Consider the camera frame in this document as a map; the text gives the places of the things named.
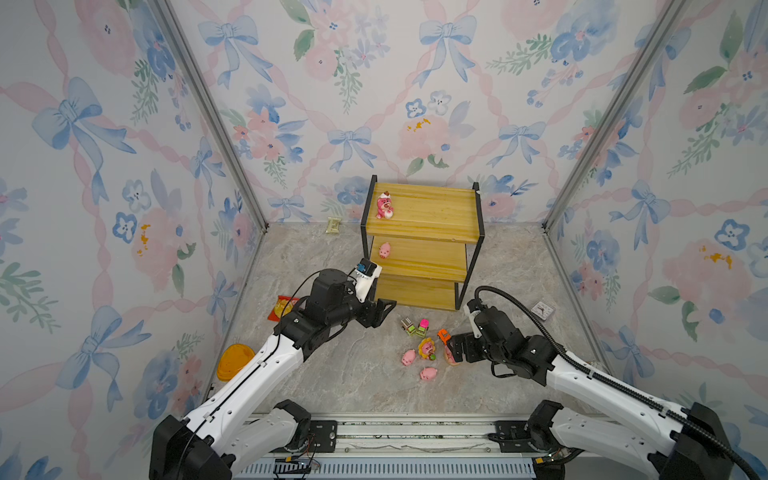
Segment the pink bear yellow flower figure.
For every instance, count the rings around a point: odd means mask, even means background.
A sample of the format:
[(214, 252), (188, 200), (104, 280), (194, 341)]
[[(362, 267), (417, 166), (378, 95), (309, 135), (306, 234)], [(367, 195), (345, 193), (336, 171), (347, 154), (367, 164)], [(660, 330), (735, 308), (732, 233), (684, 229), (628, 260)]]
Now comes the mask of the pink bear yellow flower figure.
[(432, 338), (424, 338), (418, 346), (418, 354), (424, 360), (436, 360), (437, 347)]

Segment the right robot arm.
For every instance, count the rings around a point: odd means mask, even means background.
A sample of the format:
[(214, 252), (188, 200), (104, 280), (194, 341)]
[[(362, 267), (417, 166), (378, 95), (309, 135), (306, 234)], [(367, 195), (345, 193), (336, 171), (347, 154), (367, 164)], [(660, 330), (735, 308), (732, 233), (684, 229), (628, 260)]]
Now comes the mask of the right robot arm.
[(526, 423), (539, 451), (594, 453), (650, 479), (727, 479), (735, 461), (717, 414), (646, 394), (565, 351), (542, 335), (526, 336), (508, 316), (476, 300), (464, 308), (471, 329), (450, 337), (457, 362), (487, 361), (502, 377), (533, 381), (570, 395), (605, 415), (595, 420), (559, 402), (543, 401)]

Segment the pink bear strawberry hat figure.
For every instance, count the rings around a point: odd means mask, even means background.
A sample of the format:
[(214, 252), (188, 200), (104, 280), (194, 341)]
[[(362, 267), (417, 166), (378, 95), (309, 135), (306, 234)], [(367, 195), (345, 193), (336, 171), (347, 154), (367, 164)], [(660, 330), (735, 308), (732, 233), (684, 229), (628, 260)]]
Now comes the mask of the pink bear strawberry hat figure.
[(376, 200), (376, 218), (389, 220), (394, 215), (392, 198), (388, 191), (384, 191)]

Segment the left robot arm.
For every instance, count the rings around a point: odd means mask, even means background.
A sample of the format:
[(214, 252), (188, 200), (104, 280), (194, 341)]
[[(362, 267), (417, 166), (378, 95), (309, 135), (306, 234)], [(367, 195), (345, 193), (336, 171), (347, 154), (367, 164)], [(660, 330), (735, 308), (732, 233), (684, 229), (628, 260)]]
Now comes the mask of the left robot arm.
[(381, 266), (361, 259), (346, 273), (309, 276), (311, 292), (284, 315), (255, 356), (216, 394), (183, 419), (166, 417), (154, 430), (151, 479), (231, 479), (277, 450), (309, 445), (310, 413), (291, 400), (263, 418), (249, 416), (294, 370), (352, 321), (379, 327), (396, 306), (375, 297)]

